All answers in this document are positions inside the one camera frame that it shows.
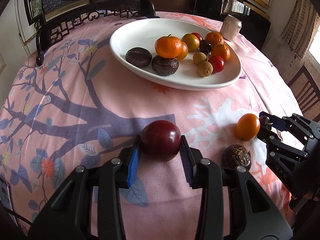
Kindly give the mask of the water chestnut in plate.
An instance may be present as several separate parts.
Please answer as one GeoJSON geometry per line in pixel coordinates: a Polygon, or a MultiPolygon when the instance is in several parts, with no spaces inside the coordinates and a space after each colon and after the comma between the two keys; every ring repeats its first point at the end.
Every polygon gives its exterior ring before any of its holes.
{"type": "Polygon", "coordinates": [[[134,47],[126,52],[125,59],[136,67],[144,68],[151,63],[152,55],[145,48],[134,47]]]}

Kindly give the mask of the smartphone on table edge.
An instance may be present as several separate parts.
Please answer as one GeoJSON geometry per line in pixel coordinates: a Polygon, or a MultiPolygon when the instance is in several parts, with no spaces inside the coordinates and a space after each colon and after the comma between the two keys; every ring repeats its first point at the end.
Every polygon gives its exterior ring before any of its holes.
{"type": "Polygon", "coordinates": [[[5,211],[14,212],[14,206],[12,202],[12,194],[10,185],[1,177],[1,203],[3,204],[5,211]]]}

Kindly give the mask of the yellow-orange round fruit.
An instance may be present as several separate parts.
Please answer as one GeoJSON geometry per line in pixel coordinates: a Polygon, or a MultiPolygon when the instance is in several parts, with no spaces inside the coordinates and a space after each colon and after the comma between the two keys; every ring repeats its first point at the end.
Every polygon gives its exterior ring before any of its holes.
{"type": "Polygon", "coordinates": [[[185,34],[181,41],[187,45],[188,51],[195,51],[200,46],[199,39],[193,34],[185,34]]]}

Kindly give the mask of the dark carved wooden chair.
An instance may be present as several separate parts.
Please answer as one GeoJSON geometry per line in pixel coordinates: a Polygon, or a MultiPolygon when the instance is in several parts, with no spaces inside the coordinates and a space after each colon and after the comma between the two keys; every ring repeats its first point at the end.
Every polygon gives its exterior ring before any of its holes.
{"type": "Polygon", "coordinates": [[[64,12],[46,23],[40,24],[36,33],[36,64],[41,66],[47,49],[63,40],[73,29],[85,22],[108,16],[121,18],[157,17],[151,0],[102,0],[64,12]]]}

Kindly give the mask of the mandarin in plate rear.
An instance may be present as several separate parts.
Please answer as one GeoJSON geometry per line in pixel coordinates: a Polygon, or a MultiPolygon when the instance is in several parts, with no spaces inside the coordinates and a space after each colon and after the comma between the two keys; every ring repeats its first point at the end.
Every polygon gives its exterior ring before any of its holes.
{"type": "Polygon", "coordinates": [[[216,31],[210,32],[205,36],[205,40],[212,46],[224,45],[223,36],[216,31]]]}

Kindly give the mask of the dark brown water chestnut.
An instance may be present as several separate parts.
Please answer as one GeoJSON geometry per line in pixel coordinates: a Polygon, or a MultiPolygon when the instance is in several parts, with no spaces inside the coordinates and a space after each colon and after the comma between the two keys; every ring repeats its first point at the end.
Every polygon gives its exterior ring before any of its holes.
{"type": "Polygon", "coordinates": [[[169,76],[175,74],[179,68],[179,61],[176,58],[166,59],[155,56],[151,61],[152,69],[160,76],[169,76]]]}

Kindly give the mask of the mandarin in plate front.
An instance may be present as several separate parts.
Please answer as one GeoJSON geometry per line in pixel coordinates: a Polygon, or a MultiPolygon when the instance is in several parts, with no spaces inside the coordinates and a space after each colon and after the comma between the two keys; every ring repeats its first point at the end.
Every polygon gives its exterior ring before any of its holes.
{"type": "Polygon", "coordinates": [[[212,48],[212,55],[219,56],[223,61],[227,62],[231,57],[231,52],[225,44],[218,44],[212,48]]]}

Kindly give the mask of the white oval plate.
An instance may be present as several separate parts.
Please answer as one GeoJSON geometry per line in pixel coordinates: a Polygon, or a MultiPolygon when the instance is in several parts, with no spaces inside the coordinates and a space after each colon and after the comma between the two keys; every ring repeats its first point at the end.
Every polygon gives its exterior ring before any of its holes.
{"type": "Polygon", "coordinates": [[[242,72],[237,54],[222,34],[178,20],[131,22],[112,34],[110,46],[131,72],[177,89],[226,87],[242,72]]]}

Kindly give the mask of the dark cherry with stem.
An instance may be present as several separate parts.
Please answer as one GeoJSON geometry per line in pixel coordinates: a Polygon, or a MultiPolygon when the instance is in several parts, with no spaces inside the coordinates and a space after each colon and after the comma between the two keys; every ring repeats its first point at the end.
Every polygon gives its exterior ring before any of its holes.
{"type": "Polygon", "coordinates": [[[201,40],[199,45],[199,50],[205,55],[208,55],[212,51],[212,46],[207,40],[201,40]]]}

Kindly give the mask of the pale pink drink can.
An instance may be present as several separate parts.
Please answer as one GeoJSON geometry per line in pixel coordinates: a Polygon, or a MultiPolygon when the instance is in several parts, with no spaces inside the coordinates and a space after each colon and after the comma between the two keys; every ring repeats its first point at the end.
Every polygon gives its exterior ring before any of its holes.
{"type": "Polygon", "coordinates": [[[240,33],[242,22],[232,15],[227,15],[220,29],[224,39],[234,42],[240,33]]]}

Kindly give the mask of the orange mandarin with stem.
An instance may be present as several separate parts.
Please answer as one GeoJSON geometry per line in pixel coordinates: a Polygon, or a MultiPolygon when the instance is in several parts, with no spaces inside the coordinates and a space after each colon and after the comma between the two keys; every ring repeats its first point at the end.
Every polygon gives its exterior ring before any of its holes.
{"type": "Polygon", "coordinates": [[[160,57],[176,58],[182,51],[182,42],[178,37],[172,35],[163,36],[156,40],[155,51],[160,57]]]}

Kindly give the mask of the wooden chair at right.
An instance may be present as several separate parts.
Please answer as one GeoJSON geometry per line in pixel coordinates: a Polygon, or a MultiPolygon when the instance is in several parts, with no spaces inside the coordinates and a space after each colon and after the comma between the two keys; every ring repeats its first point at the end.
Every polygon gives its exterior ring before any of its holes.
{"type": "Polygon", "coordinates": [[[298,85],[298,93],[295,94],[298,106],[306,114],[319,103],[319,87],[306,66],[302,65],[289,81],[291,89],[294,85],[298,85]]]}

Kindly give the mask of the tan longan fruit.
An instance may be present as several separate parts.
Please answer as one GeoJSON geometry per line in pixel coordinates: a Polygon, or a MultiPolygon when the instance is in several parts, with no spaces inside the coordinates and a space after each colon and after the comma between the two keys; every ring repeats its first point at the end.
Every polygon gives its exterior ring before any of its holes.
{"type": "Polygon", "coordinates": [[[197,67],[197,73],[201,77],[208,77],[212,74],[212,72],[213,72],[213,66],[208,61],[201,62],[197,67]]]}
{"type": "Polygon", "coordinates": [[[201,63],[207,61],[207,56],[206,54],[202,53],[202,52],[196,52],[193,55],[193,63],[195,63],[197,66],[201,63]]]}

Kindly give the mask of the red cherry tomato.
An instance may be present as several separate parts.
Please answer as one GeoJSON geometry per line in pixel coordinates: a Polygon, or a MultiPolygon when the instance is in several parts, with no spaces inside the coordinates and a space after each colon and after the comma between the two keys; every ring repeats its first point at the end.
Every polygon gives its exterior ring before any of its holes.
{"type": "Polygon", "coordinates": [[[208,62],[212,65],[214,73],[219,73],[223,71],[225,62],[222,57],[217,55],[212,55],[209,58],[208,62]]]}
{"type": "Polygon", "coordinates": [[[202,36],[199,33],[192,33],[192,34],[196,36],[199,41],[203,40],[202,36]]]}

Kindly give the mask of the dark red plum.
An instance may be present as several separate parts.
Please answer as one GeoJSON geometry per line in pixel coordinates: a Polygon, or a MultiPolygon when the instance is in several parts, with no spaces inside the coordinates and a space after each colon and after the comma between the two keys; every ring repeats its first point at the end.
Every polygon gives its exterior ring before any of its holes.
{"type": "Polygon", "coordinates": [[[157,120],[148,124],[141,134],[142,152],[157,161],[171,161],[180,150],[180,129],[172,122],[157,120]]]}

